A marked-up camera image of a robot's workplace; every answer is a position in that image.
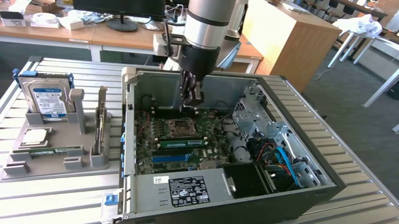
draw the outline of metal table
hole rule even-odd
[[[94,111],[101,85],[109,86],[113,114],[111,167],[107,170],[22,179],[0,183],[0,223],[99,223],[102,195],[118,188],[122,123],[121,71],[126,64],[43,58],[24,70],[72,72],[77,88],[86,90],[86,111]],[[399,223],[399,203],[291,84],[266,77],[294,118],[349,187],[329,201],[285,223]],[[0,102],[0,164],[26,120],[27,102],[14,83]]]

